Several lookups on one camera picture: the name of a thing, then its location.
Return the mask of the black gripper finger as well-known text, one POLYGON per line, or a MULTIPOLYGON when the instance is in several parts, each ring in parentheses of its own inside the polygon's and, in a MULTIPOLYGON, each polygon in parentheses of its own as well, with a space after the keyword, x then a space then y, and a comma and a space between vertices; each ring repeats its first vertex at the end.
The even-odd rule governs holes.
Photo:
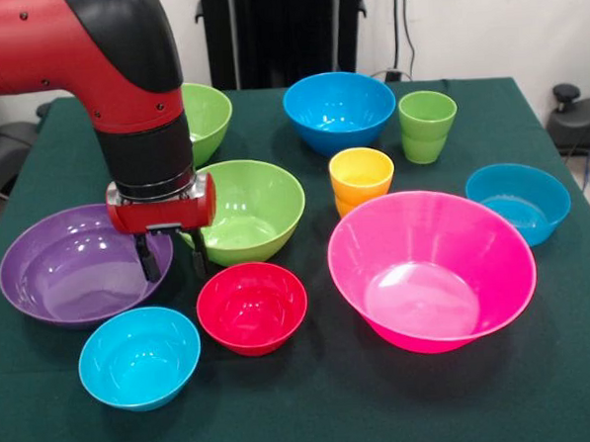
POLYGON ((143 275, 148 282, 157 282, 161 277, 158 262, 148 247, 146 234, 135 234, 133 236, 138 260, 141 263, 143 275))
POLYGON ((207 246, 204 242, 203 234, 199 229, 193 229, 189 232, 192 243, 194 244, 192 253, 192 262, 195 272, 200 279, 207 278, 209 275, 210 262, 208 261, 207 246))

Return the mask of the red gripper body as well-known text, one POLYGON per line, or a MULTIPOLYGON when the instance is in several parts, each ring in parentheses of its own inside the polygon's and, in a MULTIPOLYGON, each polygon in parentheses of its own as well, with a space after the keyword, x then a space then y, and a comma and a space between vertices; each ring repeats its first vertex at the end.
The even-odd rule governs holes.
POLYGON ((188 189, 162 201, 136 202, 123 197, 110 182, 106 208, 121 234, 145 234, 164 229, 195 230, 212 224, 216 213, 216 188, 208 172, 199 172, 188 189))

